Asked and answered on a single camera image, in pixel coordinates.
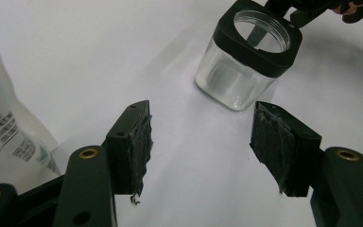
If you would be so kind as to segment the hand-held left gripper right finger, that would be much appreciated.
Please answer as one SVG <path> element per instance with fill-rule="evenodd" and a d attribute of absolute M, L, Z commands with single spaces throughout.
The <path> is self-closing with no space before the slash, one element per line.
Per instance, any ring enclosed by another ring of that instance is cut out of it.
<path fill-rule="evenodd" d="M 311 161 L 320 142 L 319 134 L 285 109 L 263 101 L 255 103 L 250 146 L 287 196 L 307 196 Z"/>

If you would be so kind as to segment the square glass jar black lid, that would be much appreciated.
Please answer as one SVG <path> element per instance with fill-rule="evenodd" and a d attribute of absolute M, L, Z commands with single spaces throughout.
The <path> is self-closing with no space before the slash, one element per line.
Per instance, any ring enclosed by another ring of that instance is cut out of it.
<path fill-rule="evenodd" d="M 195 82 L 234 111 L 247 109 L 295 61 L 303 35 L 252 0 L 237 0 L 219 19 Z"/>

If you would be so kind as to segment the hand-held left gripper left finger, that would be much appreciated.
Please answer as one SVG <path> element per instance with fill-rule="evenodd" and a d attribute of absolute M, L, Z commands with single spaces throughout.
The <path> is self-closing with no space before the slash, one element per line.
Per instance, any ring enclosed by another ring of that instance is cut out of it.
<path fill-rule="evenodd" d="M 105 138 L 115 195 L 130 195 L 139 203 L 152 149 L 149 101 L 130 104 L 111 127 Z"/>

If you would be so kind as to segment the white printed stand-up pouch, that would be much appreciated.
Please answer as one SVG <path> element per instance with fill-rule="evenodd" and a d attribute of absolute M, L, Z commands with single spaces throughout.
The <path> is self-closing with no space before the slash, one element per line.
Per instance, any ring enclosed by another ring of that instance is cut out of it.
<path fill-rule="evenodd" d="M 48 129 L 16 96 L 0 56 L 0 183 L 24 193 L 57 178 L 56 146 Z"/>

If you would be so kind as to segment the white paper sheet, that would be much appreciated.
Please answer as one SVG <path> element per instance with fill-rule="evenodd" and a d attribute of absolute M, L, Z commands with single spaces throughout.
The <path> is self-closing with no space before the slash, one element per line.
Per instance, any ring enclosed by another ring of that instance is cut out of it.
<path fill-rule="evenodd" d="M 315 227 L 252 153 L 253 106 L 233 112 L 194 75 L 234 0 L 0 0 L 0 55 L 21 102 L 56 137 L 64 171 L 148 99 L 153 148 L 140 204 L 116 197 L 121 227 Z M 302 28 L 294 65 L 259 97 L 363 153 L 363 21 L 325 12 Z"/>

